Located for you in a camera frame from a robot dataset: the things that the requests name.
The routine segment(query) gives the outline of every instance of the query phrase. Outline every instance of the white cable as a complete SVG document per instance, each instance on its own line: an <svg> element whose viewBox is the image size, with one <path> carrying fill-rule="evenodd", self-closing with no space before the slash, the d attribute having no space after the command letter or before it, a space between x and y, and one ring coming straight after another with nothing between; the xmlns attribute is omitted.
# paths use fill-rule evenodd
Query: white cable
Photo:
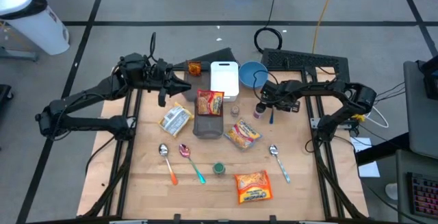
<svg viewBox="0 0 438 224"><path fill-rule="evenodd" d="M365 115L365 119L373 122L374 124L378 125L379 127L389 128L389 123L386 121L385 117L377 110L377 108L372 106L372 109L375 110L377 112L377 114L383 119L383 121L385 122L385 125L382 125L382 124L378 123L377 121L369 118L372 111Z"/></svg>

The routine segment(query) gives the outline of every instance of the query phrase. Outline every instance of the small bottle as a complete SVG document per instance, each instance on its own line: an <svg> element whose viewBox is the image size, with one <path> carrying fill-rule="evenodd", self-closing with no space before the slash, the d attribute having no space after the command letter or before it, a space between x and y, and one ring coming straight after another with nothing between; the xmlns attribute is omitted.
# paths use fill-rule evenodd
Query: small bottle
<svg viewBox="0 0 438 224"><path fill-rule="evenodd" d="M263 116L265 110L266 110L266 105L263 103L258 103L254 109L254 113L253 113L254 118L260 119Z"/></svg>
<svg viewBox="0 0 438 224"><path fill-rule="evenodd" d="M239 116L239 107L237 107L237 106L233 106L233 107L231 108L231 116L232 116L232 117L237 117L237 116Z"/></svg>

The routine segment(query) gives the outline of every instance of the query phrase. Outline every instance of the green lid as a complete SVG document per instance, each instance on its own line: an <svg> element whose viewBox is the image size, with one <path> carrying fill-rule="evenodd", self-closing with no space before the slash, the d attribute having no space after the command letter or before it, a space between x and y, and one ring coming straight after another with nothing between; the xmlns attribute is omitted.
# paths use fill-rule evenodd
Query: green lid
<svg viewBox="0 0 438 224"><path fill-rule="evenodd" d="M213 165L213 172L215 174L223 174L225 173L225 165L221 162L217 162Z"/></svg>

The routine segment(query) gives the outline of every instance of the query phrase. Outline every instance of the blue bowl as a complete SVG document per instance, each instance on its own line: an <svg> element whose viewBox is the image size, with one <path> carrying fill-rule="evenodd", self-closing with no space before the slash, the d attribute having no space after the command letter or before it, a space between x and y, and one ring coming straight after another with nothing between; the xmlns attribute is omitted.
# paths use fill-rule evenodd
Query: blue bowl
<svg viewBox="0 0 438 224"><path fill-rule="evenodd" d="M257 78L254 85L254 73ZM261 88L268 80L268 70L259 62L246 62L239 69L240 82L248 88Z"/></svg>

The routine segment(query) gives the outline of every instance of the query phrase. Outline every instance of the orange snack bag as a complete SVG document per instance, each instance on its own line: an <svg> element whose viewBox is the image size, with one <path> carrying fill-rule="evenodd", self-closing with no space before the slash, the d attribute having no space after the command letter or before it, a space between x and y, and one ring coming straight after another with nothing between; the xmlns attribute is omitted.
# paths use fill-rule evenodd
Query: orange snack bag
<svg viewBox="0 0 438 224"><path fill-rule="evenodd" d="M220 116L224 93L220 91L198 90L198 114Z"/></svg>
<svg viewBox="0 0 438 224"><path fill-rule="evenodd" d="M192 76L201 76L201 62L187 61L189 74Z"/></svg>
<svg viewBox="0 0 438 224"><path fill-rule="evenodd" d="M234 175L237 184L238 203L259 201L272 198L271 183L268 172L262 170L255 173Z"/></svg>

